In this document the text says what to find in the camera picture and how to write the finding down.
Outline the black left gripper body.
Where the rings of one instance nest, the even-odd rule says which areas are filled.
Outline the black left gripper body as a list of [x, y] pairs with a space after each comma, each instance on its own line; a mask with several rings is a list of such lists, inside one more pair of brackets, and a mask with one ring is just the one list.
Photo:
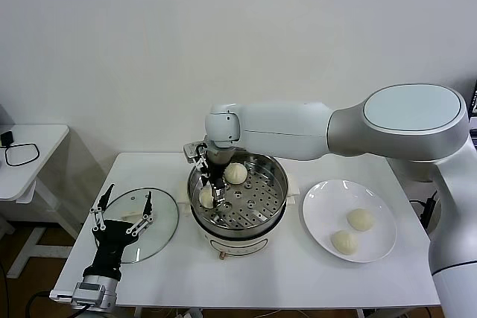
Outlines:
[[127, 230], [133, 226], [129, 222], [106, 220], [105, 226], [105, 230], [99, 229], [92, 232], [98, 247], [92, 264], [84, 270], [83, 276], [102, 276], [120, 280], [124, 248], [136, 243], [139, 236], [127, 233]]

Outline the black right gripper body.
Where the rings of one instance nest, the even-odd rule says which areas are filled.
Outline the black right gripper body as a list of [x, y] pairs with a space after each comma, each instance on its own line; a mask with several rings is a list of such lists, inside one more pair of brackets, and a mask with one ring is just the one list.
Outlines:
[[213, 188], [225, 188], [223, 176], [226, 167], [226, 164], [209, 163], [209, 183]]

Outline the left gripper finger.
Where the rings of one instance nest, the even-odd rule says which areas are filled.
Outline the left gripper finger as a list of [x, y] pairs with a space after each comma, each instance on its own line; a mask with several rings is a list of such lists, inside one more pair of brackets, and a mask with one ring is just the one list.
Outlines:
[[141, 235], [147, 227], [153, 222], [153, 204], [151, 201], [152, 193], [149, 191], [146, 196], [145, 206], [142, 212], [142, 217], [126, 230], [127, 235]]
[[111, 184], [109, 188], [101, 195], [97, 204], [90, 209], [90, 214], [94, 219], [94, 225], [92, 227], [93, 232], [104, 231], [106, 229], [106, 223], [104, 222], [104, 212], [107, 209], [113, 187], [114, 184]]

